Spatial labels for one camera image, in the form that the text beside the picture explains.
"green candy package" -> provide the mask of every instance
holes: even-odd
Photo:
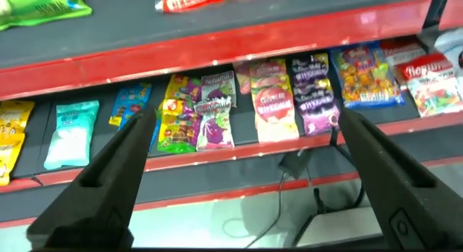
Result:
[[[90,14],[83,0],[0,0],[0,30]]]
[[[45,169],[90,163],[90,142],[99,107],[98,101],[56,107],[56,130],[43,165]]]

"purple candy package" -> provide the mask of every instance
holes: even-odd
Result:
[[[233,71],[203,76],[201,77],[201,82],[203,84],[202,100],[230,96],[231,106],[237,107],[237,89]]]
[[[165,99],[197,102],[201,98],[201,81],[183,75],[172,75],[167,86]]]
[[[229,112],[232,98],[204,100],[195,105],[195,112],[203,116],[196,149],[205,151],[217,148],[234,147]]]
[[[294,100],[304,120],[307,136],[338,127],[339,110],[328,74],[328,55],[314,54],[307,59],[293,59]]]

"power adapter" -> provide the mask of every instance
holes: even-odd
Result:
[[[283,159],[278,165],[279,169],[289,176],[298,180],[302,172],[306,169],[307,163],[312,155],[311,149],[292,151],[284,154]]]

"red shelf edge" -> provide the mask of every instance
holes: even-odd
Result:
[[[445,30],[449,28],[463,27],[463,0],[447,0],[445,9],[439,23],[439,29]]]
[[[458,157],[451,157],[451,158],[444,158],[444,159],[437,159],[433,161],[425,161],[423,165],[427,167],[438,166],[443,164],[456,164],[463,162],[463,156]],[[306,188],[309,185],[316,186],[322,184],[330,184],[335,182],[341,182],[345,180],[355,180],[358,178],[357,172],[346,173],[343,175],[336,175],[330,177],[320,177],[314,178],[310,182],[307,179],[303,180],[295,180],[291,182],[286,182],[283,184],[283,190],[294,190],[298,188]],[[270,193],[278,190],[278,184],[272,185],[264,185],[264,186],[257,186],[251,188],[244,188],[240,190],[229,190],[229,191],[221,191],[217,193],[210,193],[210,194],[202,194],[197,196],[190,196],[184,198],[173,198],[165,201],[153,201],[147,203],[139,203],[136,204],[134,207],[134,211],[141,211],[146,209],[157,209],[167,206],[177,206],[177,205],[186,205],[191,203],[200,203],[200,202],[207,202],[207,201],[222,201],[226,199],[232,198],[241,198],[241,197],[249,197],[255,196],[264,193]],[[8,222],[0,222],[0,229],[6,227],[16,227],[21,225],[28,225],[31,224],[35,220],[35,217],[27,218],[27,219],[16,219]]]
[[[392,122],[379,125],[379,128],[387,135],[400,133],[412,133],[415,131],[435,129],[439,127],[458,125],[463,123],[463,112],[453,114],[442,114],[434,117],[417,118],[400,122]],[[152,172],[160,169],[173,169],[198,164],[206,164],[217,161],[235,160],[253,156],[264,156],[287,151],[294,151],[301,148],[317,148],[327,146],[331,135],[322,134],[313,137],[301,137],[297,140],[290,140],[280,143],[260,144],[254,143],[245,146],[237,146],[231,149],[221,149],[210,152],[198,152],[193,154],[170,155],[148,159],[145,165],[145,172]],[[338,144],[344,144],[342,134],[339,134]],[[59,172],[49,172],[37,175],[40,182],[47,185],[63,184],[71,182],[82,169],[68,169]],[[13,180],[10,185],[0,188],[0,193],[24,190],[40,186],[38,183],[29,180],[28,184],[17,184]]]
[[[282,186],[282,190],[294,190],[299,188],[306,188],[309,185],[308,179],[294,180],[286,182]],[[202,194],[184,198],[172,198],[164,201],[152,201],[147,203],[135,204],[134,211],[142,211],[146,209],[157,209],[167,206],[186,205],[191,203],[201,203],[208,201],[223,201],[232,198],[244,198],[255,196],[264,193],[276,192],[279,189],[279,184],[263,185],[251,188],[243,188],[240,190],[228,190],[217,193]],[[6,227],[17,227],[22,225],[31,224],[35,220],[35,217],[27,219],[16,219],[7,222],[0,222],[0,229]]]
[[[0,88],[0,100],[411,35],[421,31],[430,1],[350,9],[6,68],[0,70],[0,83],[9,86]]]
[[[457,157],[451,157],[451,158],[436,159],[432,161],[424,161],[422,162],[422,164],[427,167],[434,167],[434,166],[439,166],[439,165],[456,164],[456,163],[462,163],[462,162],[463,162],[463,156],[457,156]],[[323,184],[331,184],[331,183],[347,181],[347,180],[356,180],[358,178],[359,178],[358,172],[350,172],[350,173],[345,173],[342,175],[312,178],[310,180],[310,185],[317,186],[317,185],[323,185]]]

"shelf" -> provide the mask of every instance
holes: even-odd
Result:
[[[419,33],[430,0],[229,0],[187,14],[85,0],[94,15],[0,33],[0,100]]]
[[[425,166],[463,162],[461,135],[463,125],[442,127],[433,130],[405,133],[391,136],[391,139],[408,154]],[[334,147],[313,149],[313,156],[308,164],[312,185],[329,184],[342,180],[358,178],[357,170]]]
[[[239,198],[275,191],[281,179],[281,170],[277,166],[282,158],[283,154],[276,154],[145,173],[136,200],[139,205],[135,209],[170,206],[180,201],[191,203]],[[287,180],[284,189],[307,186],[307,172],[304,171],[300,179]],[[65,187],[53,185],[0,194],[4,212],[0,214],[0,222],[38,216]]]
[[[463,12],[463,0],[447,0],[443,11],[440,30],[463,27],[463,19],[458,17]]]
[[[290,59],[293,56],[303,56],[306,53],[283,56]],[[231,70],[230,64],[215,67],[207,67],[198,70],[184,72],[186,75],[198,77],[218,72]],[[339,91],[336,74],[333,69],[329,73],[335,91]],[[153,83],[153,90],[149,102],[158,106],[164,98],[170,75],[145,78],[140,81]],[[83,88],[74,91],[55,93],[46,96],[36,96],[31,99],[37,103],[30,122],[28,123],[26,141],[18,159],[15,170],[12,173],[13,181],[10,185],[0,188],[0,193],[36,188],[41,185],[49,186],[71,182],[81,171],[76,167],[47,171],[43,168],[51,136],[56,127],[56,105],[70,104],[80,101],[98,100],[100,109],[95,121],[90,155],[95,156],[103,146],[113,137],[117,128],[108,124],[108,120],[116,100],[116,95],[122,86],[132,82],[101,85],[92,88]],[[456,114],[444,114],[434,117],[420,118],[415,104],[408,92],[403,92],[405,105],[393,106],[383,109],[358,110],[374,122],[388,135],[413,133],[437,127],[446,127],[463,123],[463,112]],[[265,156],[269,154],[284,153],[301,148],[317,148],[328,146],[331,139],[330,133],[313,137],[305,137],[302,126],[302,118],[296,115],[301,138],[280,143],[258,143],[255,129],[255,112],[252,106],[251,95],[237,94],[238,108],[232,109],[230,115],[231,131],[235,148],[221,149],[209,152],[193,154],[171,155],[157,150],[157,141],[152,148],[149,159],[145,165],[145,172],[178,167],[195,166],[199,164],[214,163],[218,161],[233,161],[243,158]],[[342,135],[339,136],[339,144],[344,143]]]

